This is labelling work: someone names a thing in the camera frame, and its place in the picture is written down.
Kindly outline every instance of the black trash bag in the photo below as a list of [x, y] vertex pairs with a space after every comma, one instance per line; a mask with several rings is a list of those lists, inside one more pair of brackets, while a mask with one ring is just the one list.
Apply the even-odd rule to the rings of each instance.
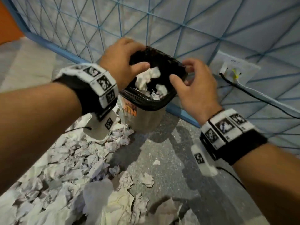
[[147, 46], [145, 51], [138, 51], [130, 57], [130, 65], [137, 64], [142, 61], [147, 61], [150, 63], [150, 67], [158, 67], [161, 75], [159, 78], [152, 78], [148, 83], [148, 91], [152, 93], [152, 90], [156, 93], [157, 90], [155, 86], [157, 84], [165, 85], [168, 90], [168, 94], [161, 98], [160, 100], [152, 100], [145, 96], [143, 93], [136, 90], [135, 78], [127, 88], [120, 92], [122, 97], [126, 98], [128, 101], [132, 102], [137, 107], [146, 111], [156, 111], [165, 107], [176, 95], [176, 90], [172, 86], [169, 76], [170, 74], [175, 74], [179, 76], [182, 80], [185, 80], [187, 73], [185, 67], [182, 63], [172, 58], [171, 56], [156, 50], [152, 47]]

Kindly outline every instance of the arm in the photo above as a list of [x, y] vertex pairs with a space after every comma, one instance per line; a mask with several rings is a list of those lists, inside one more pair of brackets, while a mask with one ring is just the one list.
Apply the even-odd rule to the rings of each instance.
[[[195, 72], [193, 82], [182, 82], [175, 75], [170, 81], [185, 110], [203, 125], [222, 109], [217, 101], [217, 84], [201, 61], [189, 59], [183, 64], [188, 72]], [[299, 224], [299, 159], [268, 143], [243, 156], [233, 168], [271, 225]]]
[[[149, 63], [129, 66], [131, 54], [145, 46], [120, 39], [110, 46], [100, 65], [123, 90]], [[48, 150], [55, 140], [82, 114], [73, 90], [60, 83], [0, 94], [0, 195]]]

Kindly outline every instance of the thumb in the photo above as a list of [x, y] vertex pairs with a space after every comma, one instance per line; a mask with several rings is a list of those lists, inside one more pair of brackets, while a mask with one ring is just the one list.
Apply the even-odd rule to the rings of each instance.
[[135, 65], [130, 66], [131, 72], [134, 76], [146, 71], [150, 68], [150, 64], [148, 62], [140, 62]]
[[178, 95], [182, 94], [187, 88], [182, 79], [180, 79], [180, 77], [175, 74], [170, 75], [170, 82], [177, 91]]

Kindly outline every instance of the concrete floor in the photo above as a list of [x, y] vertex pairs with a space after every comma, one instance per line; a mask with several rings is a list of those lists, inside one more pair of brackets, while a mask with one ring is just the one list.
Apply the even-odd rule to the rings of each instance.
[[[24, 38], [0, 46], [0, 91], [14, 90], [50, 82], [55, 73], [71, 62]], [[132, 175], [130, 192], [142, 192], [155, 203], [172, 197], [190, 207], [201, 225], [268, 224], [248, 193], [229, 174], [202, 176], [190, 151], [200, 135], [197, 127], [167, 113], [161, 125], [148, 134], [135, 133], [129, 145], [111, 159]], [[152, 165], [158, 159], [161, 165]], [[222, 166], [234, 173], [224, 161]], [[154, 177], [147, 188], [139, 184], [140, 173]]]

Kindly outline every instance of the hand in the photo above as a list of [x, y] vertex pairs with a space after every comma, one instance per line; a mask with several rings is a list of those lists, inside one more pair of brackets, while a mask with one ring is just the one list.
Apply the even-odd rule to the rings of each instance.
[[222, 107], [218, 103], [217, 82], [212, 76], [209, 67], [200, 60], [190, 58], [183, 62], [188, 73], [195, 72], [192, 81], [183, 81], [174, 74], [170, 75], [170, 81], [176, 89], [181, 105], [195, 118], [200, 125]]
[[129, 38], [121, 38], [111, 45], [100, 59], [100, 66], [110, 72], [116, 80], [119, 91], [125, 89], [136, 75], [150, 68], [148, 62], [140, 62], [130, 66], [130, 56], [146, 47]]

